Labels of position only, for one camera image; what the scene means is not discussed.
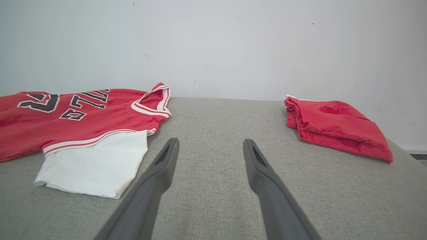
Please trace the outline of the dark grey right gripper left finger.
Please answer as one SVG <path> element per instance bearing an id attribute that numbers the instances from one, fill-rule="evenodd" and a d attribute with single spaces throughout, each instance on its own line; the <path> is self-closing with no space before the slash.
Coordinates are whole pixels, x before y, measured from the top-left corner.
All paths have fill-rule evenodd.
<path id="1" fill-rule="evenodd" d="M 151 239 L 161 196 L 172 184 L 178 154 L 179 140 L 170 138 L 96 234 L 96 240 Z"/>

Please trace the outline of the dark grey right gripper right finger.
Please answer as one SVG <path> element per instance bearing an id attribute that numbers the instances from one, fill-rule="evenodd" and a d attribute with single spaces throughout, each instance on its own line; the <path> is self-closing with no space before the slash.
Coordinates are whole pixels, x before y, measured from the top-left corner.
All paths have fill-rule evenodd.
<path id="1" fill-rule="evenodd" d="M 267 239 L 320 240 L 300 205 L 252 139 L 243 143 L 247 177 L 258 196 Z"/>

